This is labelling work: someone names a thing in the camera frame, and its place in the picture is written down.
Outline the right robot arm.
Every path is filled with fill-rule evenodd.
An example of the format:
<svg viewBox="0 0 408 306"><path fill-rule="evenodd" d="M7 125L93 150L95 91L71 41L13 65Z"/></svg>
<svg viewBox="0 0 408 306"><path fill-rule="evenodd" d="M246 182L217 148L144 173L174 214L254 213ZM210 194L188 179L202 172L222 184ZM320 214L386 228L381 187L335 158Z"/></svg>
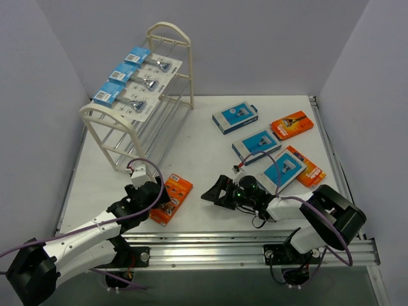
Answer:
<svg viewBox="0 0 408 306"><path fill-rule="evenodd" d="M220 175L201 199L230 210L242 208L263 223L308 221L284 242L283 255L290 263L320 247L346 250L367 221L362 210L325 184L305 194L280 197L263 189L252 175L238 180Z"/></svg>

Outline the lower blue Harry's box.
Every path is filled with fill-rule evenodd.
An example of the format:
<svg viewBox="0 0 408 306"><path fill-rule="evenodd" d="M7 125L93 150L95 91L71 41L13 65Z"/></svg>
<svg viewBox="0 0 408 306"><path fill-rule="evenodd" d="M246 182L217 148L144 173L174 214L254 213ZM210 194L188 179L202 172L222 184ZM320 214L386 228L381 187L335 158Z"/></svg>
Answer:
<svg viewBox="0 0 408 306"><path fill-rule="evenodd" d="M272 153L282 147L281 141L271 129L264 128L232 143L232 149L247 166L263 158L258 151Z"/></svg>

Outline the blue harry's box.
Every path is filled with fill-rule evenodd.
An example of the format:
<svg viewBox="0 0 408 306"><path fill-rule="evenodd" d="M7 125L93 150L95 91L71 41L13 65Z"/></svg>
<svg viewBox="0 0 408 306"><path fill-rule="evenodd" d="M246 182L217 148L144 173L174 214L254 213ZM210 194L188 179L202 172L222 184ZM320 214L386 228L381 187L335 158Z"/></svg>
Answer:
<svg viewBox="0 0 408 306"><path fill-rule="evenodd" d="M212 115L212 120L226 135L258 120L258 109L243 101Z"/></svg>
<svg viewBox="0 0 408 306"><path fill-rule="evenodd" d="M258 184L270 194L276 194L294 181L306 169L306 164L288 149L283 150L267 169L255 175Z"/></svg>
<svg viewBox="0 0 408 306"><path fill-rule="evenodd" d="M271 129L264 128L232 143L232 149L247 166L263 158L258 151L272 153L282 147L281 141Z"/></svg>

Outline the upper blue Harry's box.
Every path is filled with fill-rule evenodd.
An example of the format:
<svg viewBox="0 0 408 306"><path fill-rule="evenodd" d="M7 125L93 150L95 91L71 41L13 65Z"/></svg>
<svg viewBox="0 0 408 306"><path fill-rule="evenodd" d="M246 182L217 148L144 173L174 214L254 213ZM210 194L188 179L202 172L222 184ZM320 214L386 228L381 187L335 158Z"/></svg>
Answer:
<svg viewBox="0 0 408 306"><path fill-rule="evenodd" d="M258 109L243 101L212 115L212 120L226 135L258 120Z"/></svg>

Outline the blue Gillette razor blister pack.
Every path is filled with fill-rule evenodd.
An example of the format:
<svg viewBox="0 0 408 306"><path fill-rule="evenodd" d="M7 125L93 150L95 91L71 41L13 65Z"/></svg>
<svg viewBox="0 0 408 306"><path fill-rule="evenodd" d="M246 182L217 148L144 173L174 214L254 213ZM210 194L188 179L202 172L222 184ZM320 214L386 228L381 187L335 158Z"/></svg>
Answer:
<svg viewBox="0 0 408 306"><path fill-rule="evenodd" d="M126 64L159 75L173 76L181 67L182 61L152 53L147 48L135 47L124 58Z"/></svg>

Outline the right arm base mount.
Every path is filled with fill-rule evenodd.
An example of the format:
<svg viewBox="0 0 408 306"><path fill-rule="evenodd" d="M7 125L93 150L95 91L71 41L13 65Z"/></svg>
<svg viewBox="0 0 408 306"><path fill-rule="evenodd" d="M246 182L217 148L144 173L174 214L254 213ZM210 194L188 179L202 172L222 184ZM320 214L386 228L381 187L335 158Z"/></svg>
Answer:
<svg viewBox="0 0 408 306"><path fill-rule="evenodd" d="M309 251L300 254L292 246L283 244L265 244L263 246L264 259L266 265L303 265L318 264L321 259L319 251Z"/></svg>

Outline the aluminium rail frame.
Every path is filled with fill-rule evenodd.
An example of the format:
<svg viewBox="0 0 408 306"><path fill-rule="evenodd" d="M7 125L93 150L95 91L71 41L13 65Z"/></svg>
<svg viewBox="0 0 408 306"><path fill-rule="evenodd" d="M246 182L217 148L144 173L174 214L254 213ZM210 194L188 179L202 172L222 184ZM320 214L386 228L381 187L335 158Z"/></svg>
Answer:
<svg viewBox="0 0 408 306"><path fill-rule="evenodd" d="M255 123L222 135L211 119L213 113L246 100L255 105ZM253 216L217 207L200 199L220 174L233 176L232 166L239 161L232 141L258 131L271 121L302 110L314 127L288 140L327 173L323 183L344 193L342 174L330 161L329 143L323 126L316 119L316 106L308 96L198 96L194 109L177 111L168 125L169 150L155 148L149 157L167 179L172 173L193 183L193 189L170 224L163 227L151 219L123 234L132 248L150 248L149 266L144 270L226 270L266 268L263 246L281 243L305 220L268 223L262 229L251 225ZM129 175L115 171L91 136L85 133L80 156L58 224L57 235L90 221L112 203L125 196Z"/></svg>

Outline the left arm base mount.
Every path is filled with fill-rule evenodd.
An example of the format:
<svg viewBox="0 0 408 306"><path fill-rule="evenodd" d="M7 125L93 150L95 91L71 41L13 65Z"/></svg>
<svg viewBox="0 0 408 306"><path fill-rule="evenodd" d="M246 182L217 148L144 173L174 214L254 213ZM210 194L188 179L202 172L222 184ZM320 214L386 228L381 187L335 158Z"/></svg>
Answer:
<svg viewBox="0 0 408 306"><path fill-rule="evenodd" d="M119 251L111 263L99 265L97 268L145 268L149 266L150 248L147 246L130 247Z"/></svg>

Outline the orange Gillette Fusion box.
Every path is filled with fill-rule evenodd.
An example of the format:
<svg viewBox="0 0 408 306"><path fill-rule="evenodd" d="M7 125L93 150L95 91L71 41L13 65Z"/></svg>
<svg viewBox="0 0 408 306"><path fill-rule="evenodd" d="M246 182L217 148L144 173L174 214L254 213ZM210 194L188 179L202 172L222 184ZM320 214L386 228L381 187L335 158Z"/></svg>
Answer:
<svg viewBox="0 0 408 306"><path fill-rule="evenodd" d="M166 181L165 187L170 200L150 211L150 218L162 226L166 226L171 221L193 189L193 184L179 175L172 173Z"/></svg>

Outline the cream metal-rod shelf rack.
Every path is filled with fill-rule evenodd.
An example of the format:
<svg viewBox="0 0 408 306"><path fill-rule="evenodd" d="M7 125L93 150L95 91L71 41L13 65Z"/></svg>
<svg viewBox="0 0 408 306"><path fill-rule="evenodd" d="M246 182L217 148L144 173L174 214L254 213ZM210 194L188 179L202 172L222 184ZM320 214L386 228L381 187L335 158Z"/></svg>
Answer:
<svg viewBox="0 0 408 306"><path fill-rule="evenodd" d="M136 157L159 164L193 108L191 39L158 22L79 115L112 169L125 172Z"/></svg>

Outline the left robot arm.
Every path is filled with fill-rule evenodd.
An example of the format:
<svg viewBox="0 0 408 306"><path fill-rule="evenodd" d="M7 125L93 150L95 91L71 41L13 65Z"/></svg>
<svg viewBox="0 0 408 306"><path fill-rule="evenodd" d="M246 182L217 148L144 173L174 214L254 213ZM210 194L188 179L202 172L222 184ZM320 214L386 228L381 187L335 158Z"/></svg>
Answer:
<svg viewBox="0 0 408 306"><path fill-rule="evenodd" d="M149 217L151 208L168 200L162 179L135 187L89 222L49 241L35 238L16 249L5 275L24 305L40 305L58 285L88 269L128 262L129 245L122 234Z"/></svg>

